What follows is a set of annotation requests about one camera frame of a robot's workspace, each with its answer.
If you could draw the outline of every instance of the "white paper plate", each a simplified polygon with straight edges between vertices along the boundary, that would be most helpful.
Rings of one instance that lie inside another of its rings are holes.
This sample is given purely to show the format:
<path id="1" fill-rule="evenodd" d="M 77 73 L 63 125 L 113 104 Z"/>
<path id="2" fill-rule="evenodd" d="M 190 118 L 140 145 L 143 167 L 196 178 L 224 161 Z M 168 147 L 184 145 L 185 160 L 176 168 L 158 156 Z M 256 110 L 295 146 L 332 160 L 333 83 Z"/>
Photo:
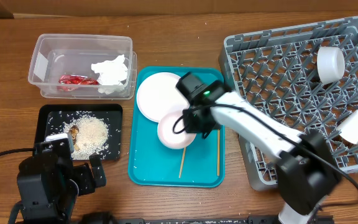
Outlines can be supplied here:
<path id="1" fill-rule="evenodd" d="M 164 146 L 167 146 L 170 149 L 183 149 L 184 147 L 189 146 L 196 138 L 196 134 L 190 134 L 186 131 L 180 134 L 175 134 L 173 132 L 173 125 L 182 114 L 182 110 L 171 112 L 165 115 L 158 124 L 158 138 Z M 178 132 L 183 128 L 183 120 L 181 120 L 175 127 L 175 131 Z"/>
<path id="2" fill-rule="evenodd" d="M 178 75 L 169 72 L 147 77 L 136 93 L 136 103 L 140 112 L 149 120 L 160 122 L 173 108 L 188 108 L 189 102 L 175 87 L 179 79 Z"/>

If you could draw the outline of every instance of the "dish rack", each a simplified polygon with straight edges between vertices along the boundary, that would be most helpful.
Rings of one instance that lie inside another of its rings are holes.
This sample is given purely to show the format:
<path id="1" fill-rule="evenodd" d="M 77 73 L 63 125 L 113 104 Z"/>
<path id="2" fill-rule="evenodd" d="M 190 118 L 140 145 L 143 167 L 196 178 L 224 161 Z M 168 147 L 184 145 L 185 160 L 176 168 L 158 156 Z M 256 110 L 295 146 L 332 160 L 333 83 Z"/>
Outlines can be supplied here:
<path id="1" fill-rule="evenodd" d="M 338 82 L 319 81 L 321 46 L 339 47 L 344 54 L 346 70 Z M 358 110 L 358 17 L 231 35 L 224 40 L 219 64 L 226 83 L 250 104 L 304 133 L 317 129 L 338 166 L 358 172 L 358 144 L 344 141 L 336 130 Z M 239 142 L 251 186 L 275 187 L 273 164 L 242 136 Z"/>

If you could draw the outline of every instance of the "chopstick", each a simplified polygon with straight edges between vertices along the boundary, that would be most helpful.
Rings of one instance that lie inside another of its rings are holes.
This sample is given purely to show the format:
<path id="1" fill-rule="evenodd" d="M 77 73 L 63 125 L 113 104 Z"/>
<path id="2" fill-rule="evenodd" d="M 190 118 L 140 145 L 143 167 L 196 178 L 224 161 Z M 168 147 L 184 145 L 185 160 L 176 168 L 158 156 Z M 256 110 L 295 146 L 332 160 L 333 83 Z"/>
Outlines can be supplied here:
<path id="1" fill-rule="evenodd" d="M 218 164 L 216 166 L 216 174 L 220 175 L 220 162 L 221 162 L 221 130 L 218 129 Z"/>
<path id="2" fill-rule="evenodd" d="M 186 148 L 183 149 L 183 155 L 181 156 L 179 178 L 181 177 L 181 170 L 183 169 L 183 162 L 185 161 L 185 154 L 186 154 Z"/>

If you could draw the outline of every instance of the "wooden table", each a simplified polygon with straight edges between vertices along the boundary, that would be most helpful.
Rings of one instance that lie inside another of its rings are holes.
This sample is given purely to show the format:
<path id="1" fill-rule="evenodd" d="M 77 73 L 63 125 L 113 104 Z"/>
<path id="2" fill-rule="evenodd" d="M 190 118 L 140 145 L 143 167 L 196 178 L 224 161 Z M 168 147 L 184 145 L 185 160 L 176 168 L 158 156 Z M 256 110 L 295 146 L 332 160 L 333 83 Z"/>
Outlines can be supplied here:
<path id="1" fill-rule="evenodd" d="M 0 151 L 32 147 L 38 111 L 45 104 L 119 103 L 124 108 L 122 157 L 104 162 L 108 184 L 80 197 L 73 218 L 109 210 L 118 218 L 219 218 L 277 214 L 283 200 L 275 191 L 257 192 L 247 179 L 237 134 L 226 134 L 226 177 L 215 189 L 141 187 L 127 174 L 133 100 L 80 101 L 42 98 L 27 81 L 30 59 L 40 34 L 103 34 L 132 38 L 138 71 L 149 65 L 213 67 L 223 39 L 277 27 L 358 16 L 358 12 L 248 13 L 202 16 L 84 17 L 64 19 L 0 20 Z M 0 223 L 6 223 L 12 206 L 20 200 L 16 185 L 19 163 L 29 153 L 0 158 Z M 358 181 L 358 174 L 352 175 Z M 357 197 L 343 181 L 328 202 Z M 358 206 L 327 209 L 336 223 L 358 223 Z"/>

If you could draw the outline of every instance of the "white bowl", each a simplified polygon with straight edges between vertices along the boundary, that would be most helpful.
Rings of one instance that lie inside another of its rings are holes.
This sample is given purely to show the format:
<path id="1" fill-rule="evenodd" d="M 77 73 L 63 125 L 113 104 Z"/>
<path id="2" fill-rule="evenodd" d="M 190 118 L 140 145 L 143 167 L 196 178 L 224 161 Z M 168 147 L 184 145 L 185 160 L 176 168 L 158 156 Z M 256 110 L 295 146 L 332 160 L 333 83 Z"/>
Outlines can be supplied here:
<path id="1" fill-rule="evenodd" d="M 345 58 L 338 47 L 320 47 L 317 53 L 317 71 L 325 85 L 339 81 L 345 72 Z"/>
<path id="2" fill-rule="evenodd" d="M 346 141 L 358 144 L 358 110 L 347 117 L 336 129 L 341 131 L 339 135 Z"/>

